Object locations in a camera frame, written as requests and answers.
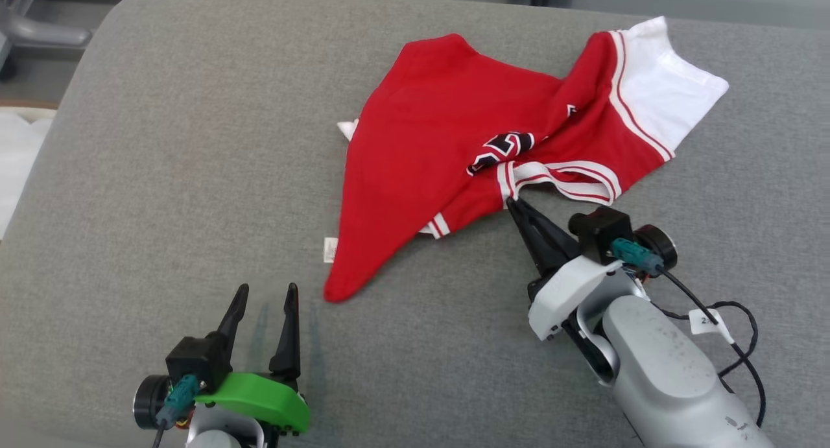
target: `red fabric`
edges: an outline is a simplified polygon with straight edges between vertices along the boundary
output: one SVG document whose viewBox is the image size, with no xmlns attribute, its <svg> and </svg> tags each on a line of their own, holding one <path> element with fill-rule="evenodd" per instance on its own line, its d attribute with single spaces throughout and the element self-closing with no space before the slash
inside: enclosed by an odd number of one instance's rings
<svg viewBox="0 0 830 448">
<path fill-rule="evenodd" d="M 436 213 L 453 232 L 502 209 L 519 188 L 513 170 L 525 162 L 610 168 L 615 175 L 564 167 L 529 179 L 596 185 L 616 176 L 611 200 L 659 167 L 662 156 L 610 104 L 612 34 L 594 34 L 564 80 L 487 58 L 457 34 L 407 44 L 368 99 L 349 146 L 326 300 L 354 295 Z M 486 147 L 496 136 L 497 147 Z"/>
</svg>

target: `caster wheel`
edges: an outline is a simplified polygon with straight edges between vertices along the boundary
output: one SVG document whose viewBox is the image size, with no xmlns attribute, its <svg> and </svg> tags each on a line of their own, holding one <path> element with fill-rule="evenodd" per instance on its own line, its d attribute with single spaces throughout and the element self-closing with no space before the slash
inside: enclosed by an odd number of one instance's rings
<svg viewBox="0 0 830 448">
<path fill-rule="evenodd" d="M 0 82 L 6 82 L 14 78 L 18 73 L 18 65 L 15 64 L 14 58 L 9 56 L 3 67 L 0 67 Z"/>
</svg>

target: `gray table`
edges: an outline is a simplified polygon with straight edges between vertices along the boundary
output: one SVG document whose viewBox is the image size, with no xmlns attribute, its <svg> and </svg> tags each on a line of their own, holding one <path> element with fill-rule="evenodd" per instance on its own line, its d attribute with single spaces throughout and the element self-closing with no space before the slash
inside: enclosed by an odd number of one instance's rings
<svg viewBox="0 0 830 448">
<path fill-rule="evenodd" d="M 459 32 L 564 76 L 591 32 L 640 20 L 442 0 L 125 0 L 83 57 L 0 247 L 3 406 L 57 436 L 143 448 L 152 434 L 130 413 L 142 378 L 181 336 L 215 327 L 242 282 L 233 363 L 264 369 L 294 281 L 313 428 L 285 446 L 634 445 L 576 348 L 528 328 L 534 268 L 506 213 L 413 241 L 342 304 L 322 300 L 321 249 L 343 180 L 334 123 L 358 115 L 404 43 Z M 672 234 L 676 274 L 704 301 L 755 311 L 770 438 L 824 445 L 827 34 L 670 21 L 670 35 L 731 88 L 617 207 Z M 591 209 L 527 197 L 563 223 Z M 691 307 L 665 281 L 651 291 Z M 726 319 L 745 345 L 744 319 Z M 717 366 L 732 360 L 720 339 L 697 341 Z M 729 383 L 755 412 L 749 375 Z"/>
</svg>

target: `red and white garment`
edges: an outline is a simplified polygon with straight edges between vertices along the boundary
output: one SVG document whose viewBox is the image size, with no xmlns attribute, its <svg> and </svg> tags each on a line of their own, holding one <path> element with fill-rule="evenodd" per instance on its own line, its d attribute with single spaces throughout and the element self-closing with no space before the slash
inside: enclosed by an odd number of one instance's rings
<svg viewBox="0 0 830 448">
<path fill-rule="evenodd" d="M 355 294 L 419 230 L 440 238 L 528 184 L 610 205 L 675 156 L 728 84 L 665 20 L 598 32 L 568 77 L 499 63 L 457 34 L 407 44 L 354 123 L 324 296 Z"/>
</svg>

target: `green plastic part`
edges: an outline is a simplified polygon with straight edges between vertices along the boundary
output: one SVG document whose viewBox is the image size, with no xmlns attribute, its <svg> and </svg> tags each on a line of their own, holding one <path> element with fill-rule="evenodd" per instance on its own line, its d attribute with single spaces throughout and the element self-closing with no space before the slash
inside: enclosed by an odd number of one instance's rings
<svg viewBox="0 0 830 448">
<path fill-rule="evenodd" d="M 220 404 L 282 430 L 300 433 L 308 430 L 311 418 L 309 407 L 290 386 L 255 373 L 232 371 L 213 395 L 197 395 L 196 403 Z"/>
</svg>

